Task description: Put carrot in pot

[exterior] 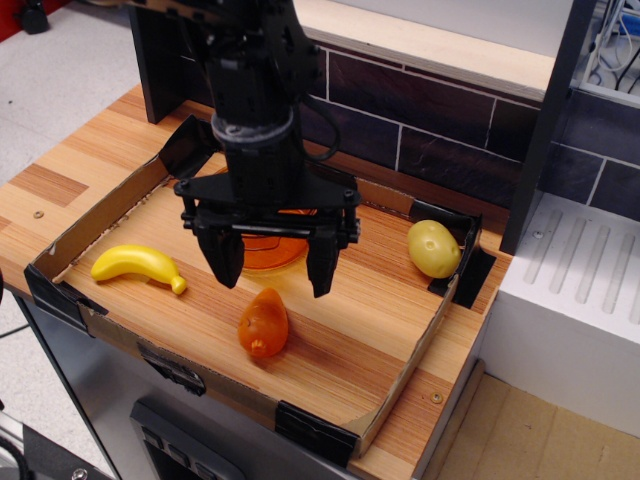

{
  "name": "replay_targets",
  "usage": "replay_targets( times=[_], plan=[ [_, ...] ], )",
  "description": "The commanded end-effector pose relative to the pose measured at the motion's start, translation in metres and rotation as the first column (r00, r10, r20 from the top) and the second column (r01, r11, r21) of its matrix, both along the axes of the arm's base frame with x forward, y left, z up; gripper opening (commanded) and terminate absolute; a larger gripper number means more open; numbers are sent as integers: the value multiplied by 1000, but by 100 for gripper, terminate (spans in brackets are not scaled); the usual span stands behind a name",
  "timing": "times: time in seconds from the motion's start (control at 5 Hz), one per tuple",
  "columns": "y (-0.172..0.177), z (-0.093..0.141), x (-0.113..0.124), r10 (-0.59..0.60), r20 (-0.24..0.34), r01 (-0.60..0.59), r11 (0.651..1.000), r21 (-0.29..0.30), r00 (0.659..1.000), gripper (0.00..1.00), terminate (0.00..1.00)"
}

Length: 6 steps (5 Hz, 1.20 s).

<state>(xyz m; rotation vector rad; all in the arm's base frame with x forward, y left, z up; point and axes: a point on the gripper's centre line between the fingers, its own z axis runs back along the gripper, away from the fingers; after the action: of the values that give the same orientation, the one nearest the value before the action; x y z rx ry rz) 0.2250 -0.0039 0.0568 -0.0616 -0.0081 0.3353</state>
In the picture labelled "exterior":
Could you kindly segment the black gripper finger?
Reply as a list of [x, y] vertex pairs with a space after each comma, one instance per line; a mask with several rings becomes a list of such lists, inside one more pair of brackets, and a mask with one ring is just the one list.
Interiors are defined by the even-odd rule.
[[196, 231], [199, 247], [217, 281], [233, 289], [244, 267], [242, 235], [232, 229]]
[[339, 258], [337, 237], [333, 232], [317, 232], [307, 243], [307, 275], [314, 297], [320, 298], [331, 290]]

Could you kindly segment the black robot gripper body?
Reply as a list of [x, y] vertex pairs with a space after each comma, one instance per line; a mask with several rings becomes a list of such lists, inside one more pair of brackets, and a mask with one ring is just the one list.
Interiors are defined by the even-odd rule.
[[291, 128], [201, 128], [179, 141], [174, 192], [185, 228], [209, 243], [243, 234], [355, 244], [353, 186], [314, 171]]

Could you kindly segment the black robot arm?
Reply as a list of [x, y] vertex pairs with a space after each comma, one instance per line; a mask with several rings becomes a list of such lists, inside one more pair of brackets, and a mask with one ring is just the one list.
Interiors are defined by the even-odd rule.
[[320, 157], [304, 147], [299, 108], [316, 107], [309, 88], [318, 48], [290, 1], [134, 1], [133, 13], [176, 21], [204, 74], [214, 112], [189, 119], [170, 140], [166, 168], [216, 279], [234, 287], [246, 235], [303, 239], [315, 296], [329, 293], [340, 252], [360, 235], [361, 197], [316, 175]]

